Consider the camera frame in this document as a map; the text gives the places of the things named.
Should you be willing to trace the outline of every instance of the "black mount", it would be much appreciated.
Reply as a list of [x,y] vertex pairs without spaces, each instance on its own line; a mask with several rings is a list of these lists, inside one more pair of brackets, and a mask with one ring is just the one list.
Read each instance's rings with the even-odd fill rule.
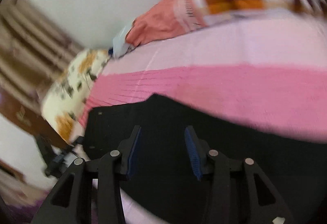
[[[125,224],[119,181],[133,175],[140,131],[135,126],[129,139],[100,159],[75,159],[32,224],[91,224],[91,190],[96,178],[99,224]],[[233,160],[212,150],[192,126],[185,130],[185,142],[194,175],[211,183],[203,224],[295,223],[285,201],[254,160]]]

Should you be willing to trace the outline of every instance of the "curtain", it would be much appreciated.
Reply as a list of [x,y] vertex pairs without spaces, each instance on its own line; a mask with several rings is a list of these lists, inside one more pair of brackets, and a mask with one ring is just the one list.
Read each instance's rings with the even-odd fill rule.
[[40,114],[40,102],[83,48],[28,0],[0,4],[0,86]]

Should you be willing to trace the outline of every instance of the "pillow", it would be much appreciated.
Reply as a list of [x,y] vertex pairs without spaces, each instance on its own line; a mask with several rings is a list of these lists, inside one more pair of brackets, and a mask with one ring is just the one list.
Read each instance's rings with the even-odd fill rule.
[[84,50],[52,84],[41,103],[41,114],[66,141],[82,113],[93,83],[109,60],[108,50]]
[[323,0],[161,0],[114,38],[113,56],[228,20],[285,11],[323,17],[327,6]]

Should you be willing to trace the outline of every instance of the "pink bedsheet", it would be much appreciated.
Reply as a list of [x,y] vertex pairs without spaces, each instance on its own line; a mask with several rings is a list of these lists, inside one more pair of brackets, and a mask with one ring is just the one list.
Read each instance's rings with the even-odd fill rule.
[[234,123],[327,142],[326,80],[324,22],[291,14],[242,20],[109,61],[80,123],[92,107],[159,93]]
[[153,93],[259,130],[327,140],[327,73],[247,65],[102,75],[81,123],[93,107],[143,101]]

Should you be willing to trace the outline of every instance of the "floral pillow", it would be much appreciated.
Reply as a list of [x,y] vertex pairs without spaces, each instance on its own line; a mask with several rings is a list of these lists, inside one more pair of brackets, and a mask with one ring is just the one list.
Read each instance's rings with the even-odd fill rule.
[[94,81],[110,59],[108,50],[84,50],[54,82],[41,104],[43,118],[66,141]]

